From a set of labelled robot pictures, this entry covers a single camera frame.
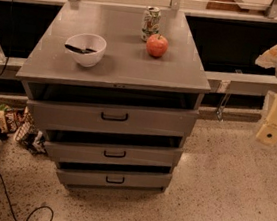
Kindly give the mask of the white bowl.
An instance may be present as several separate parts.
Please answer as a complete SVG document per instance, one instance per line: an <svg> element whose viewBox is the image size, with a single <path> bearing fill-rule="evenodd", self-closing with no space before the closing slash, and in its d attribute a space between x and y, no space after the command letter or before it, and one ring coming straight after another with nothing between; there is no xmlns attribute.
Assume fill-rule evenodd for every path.
<svg viewBox="0 0 277 221"><path fill-rule="evenodd" d="M106 40L99 35L94 34L77 34L72 37L69 37L65 41L65 50L69 55L84 67L95 66L103 57L104 52L106 51ZM92 49L92 52L88 53L77 53L72 49L69 49L69 46L76 47L77 49Z"/></svg>

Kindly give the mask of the top grey drawer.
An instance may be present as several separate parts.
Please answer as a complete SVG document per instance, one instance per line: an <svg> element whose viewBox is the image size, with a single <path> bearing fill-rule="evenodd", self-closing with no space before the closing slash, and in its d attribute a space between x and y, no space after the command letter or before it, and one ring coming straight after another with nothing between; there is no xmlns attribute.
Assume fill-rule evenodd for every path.
<svg viewBox="0 0 277 221"><path fill-rule="evenodd" d="M29 100L27 106L42 130L153 136L188 136L199 114L196 110L41 100Z"/></svg>

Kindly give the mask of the grey drawer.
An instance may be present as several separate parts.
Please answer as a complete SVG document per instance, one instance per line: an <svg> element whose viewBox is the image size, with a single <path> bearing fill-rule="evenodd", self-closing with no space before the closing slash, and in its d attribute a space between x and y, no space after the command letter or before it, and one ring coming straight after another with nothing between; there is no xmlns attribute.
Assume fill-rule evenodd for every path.
<svg viewBox="0 0 277 221"><path fill-rule="evenodd" d="M27 106L42 130L153 136L188 136L199 114L196 110L41 100L29 100Z"/></svg>
<svg viewBox="0 0 277 221"><path fill-rule="evenodd" d="M76 186L109 186L109 187L134 187L134 188L167 188L172 175L168 173L143 173L143 172L118 172L118 171L56 171L59 181L64 185Z"/></svg>
<svg viewBox="0 0 277 221"><path fill-rule="evenodd" d="M183 151L169 147L46 142L48 156L57 162L168 166L178 164Z"/></svg>

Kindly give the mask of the middle grey drawer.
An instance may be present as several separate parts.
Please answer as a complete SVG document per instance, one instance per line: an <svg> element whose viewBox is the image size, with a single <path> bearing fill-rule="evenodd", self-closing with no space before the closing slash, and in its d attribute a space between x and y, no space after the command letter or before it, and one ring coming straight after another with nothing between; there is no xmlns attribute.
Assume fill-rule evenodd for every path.
<svg viewBox="0 0 277 221"><path fill-rule="evenodd" d="M48 156L57 162L168 166L178 164L183 151L169 147L46 142Z"/></svg>

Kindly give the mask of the red apple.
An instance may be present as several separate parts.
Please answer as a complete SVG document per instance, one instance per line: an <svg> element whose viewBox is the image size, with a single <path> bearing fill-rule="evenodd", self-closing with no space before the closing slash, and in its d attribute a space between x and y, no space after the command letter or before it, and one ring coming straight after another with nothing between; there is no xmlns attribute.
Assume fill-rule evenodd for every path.
<svg viewBox="0 0 277 221"><path fill-rule="evenodd" d="M147 39L146 50L152 57L160 58L164 55L169 47L168 40L160 35L154 34Z"/></svg>

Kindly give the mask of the grey drawer cabinet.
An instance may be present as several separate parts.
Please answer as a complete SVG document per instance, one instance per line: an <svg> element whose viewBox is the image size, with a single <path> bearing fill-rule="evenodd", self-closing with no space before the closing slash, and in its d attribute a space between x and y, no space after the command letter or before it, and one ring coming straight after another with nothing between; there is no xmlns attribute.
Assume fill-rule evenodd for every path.
<svg viewBox="0 0 277 221"><path fill-rule="evenodd" d="M17 73L61 184L163 190L210 90L185 15L161 13L161 58L143 9L68 2Z"/></svg>

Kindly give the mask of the bottom grey drawer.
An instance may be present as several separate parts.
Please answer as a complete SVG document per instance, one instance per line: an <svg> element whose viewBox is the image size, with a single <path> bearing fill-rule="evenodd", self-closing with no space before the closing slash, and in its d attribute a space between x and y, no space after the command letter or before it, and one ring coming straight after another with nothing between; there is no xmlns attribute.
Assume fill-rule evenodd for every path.
<svg viewBox="0 0 277 221"><path fill-rule="evenodd" d="M59 181L64 185L76 186L109 186L109 187L134 187L134 188L167 188L172 175L168 173L143 173L143 172L118 172L118 171L56 171Z"/></svg>

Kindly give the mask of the snack bags pile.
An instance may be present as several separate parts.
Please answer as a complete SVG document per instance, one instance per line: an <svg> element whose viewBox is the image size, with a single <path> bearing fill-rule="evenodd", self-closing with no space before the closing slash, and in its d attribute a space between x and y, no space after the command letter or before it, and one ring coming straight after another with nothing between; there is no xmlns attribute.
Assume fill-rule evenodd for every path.
<svg viewBox="0 0 277 221"><path fill-rule="evenodd" d="M0 105L0 126L3 133L12 134L14 140L32 154L46 154L45 138L35 126L27 107L16 109Z"/></svg>

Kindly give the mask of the metal railing frame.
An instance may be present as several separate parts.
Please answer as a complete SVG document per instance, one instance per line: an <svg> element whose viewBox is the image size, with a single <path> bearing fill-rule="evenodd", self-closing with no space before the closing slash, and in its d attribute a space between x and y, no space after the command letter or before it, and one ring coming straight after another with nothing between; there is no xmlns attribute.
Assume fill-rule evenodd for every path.
<svg viewBox="0 0 277 221"><path fill-rule="evenodd" d="M129 4L68 1L47 5L0 1L0 40L10 52L0 65L0 90L25 91L32 100L155 108L197 109L204 94L227 92L264 96L277 79L256 74L254 59L262 40L277 41L272 23L194 16L163 10L160 34L169 42L160 58L141 39L143 8ZM106 51L95 65L76 63L65 41L78 34L99 35Z"/></svg>

